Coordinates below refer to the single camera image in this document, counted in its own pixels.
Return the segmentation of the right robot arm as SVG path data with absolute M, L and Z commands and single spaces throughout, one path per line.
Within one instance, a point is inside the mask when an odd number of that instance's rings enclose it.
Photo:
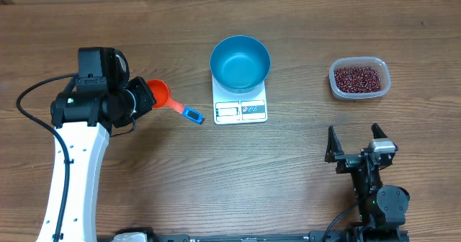
M 402 187 L 384 185 L 380 171 L 393 164 L 398 146 L 378 124 L 371 126 L 373 139 L 355 154 L 346 154 L 333 126 L 328 128 L 325 161 L 336 164 L 336 173 L 350 174 L 356 202 L 335 217 L 322 235 L 322 241 L 408 241 L 400 227 L 406 223 L 410 194 Z M 360 221 L 344 231 L 333 227 L 353 209 Z

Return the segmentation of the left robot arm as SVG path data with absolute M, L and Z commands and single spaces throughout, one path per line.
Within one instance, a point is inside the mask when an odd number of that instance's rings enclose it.
M 80 48 L 79 72 L 51 104 L 55 162 L 37 239 L 95 241 L 102 159 L 113 128 L 135 125 L 156 100 L 141 77 L 130 78 L 114 48 Z

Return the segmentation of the red measuring scoop blue handle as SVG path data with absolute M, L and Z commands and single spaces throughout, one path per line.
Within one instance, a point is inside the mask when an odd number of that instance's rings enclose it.
M 151 79 L 147 81 L 147 85 L 153 93 L 153 98 L 156 100 L 155 104 L 152 106 L 153 109 L 169 107 L 198 125 L 201 125 L 205 121 L 204 116 L 197 110 L 173 100 L 171 98 L 170 88 L 164 81 Z

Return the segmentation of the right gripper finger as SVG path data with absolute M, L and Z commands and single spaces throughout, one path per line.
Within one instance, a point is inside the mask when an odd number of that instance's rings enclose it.
M 341 147 L 339 139 L 335 133 L 334 126 L 328 127 L 328 142 L 325 153 L 325 162 L 333 163 L 342 159 L 344 151 Z
M 371 126 L 372 134 L 373 134 L 373 139 L 375 138 L 388 138 L 388 136 L 382 131 L 381 127 L 377 124 L 374 123 Z

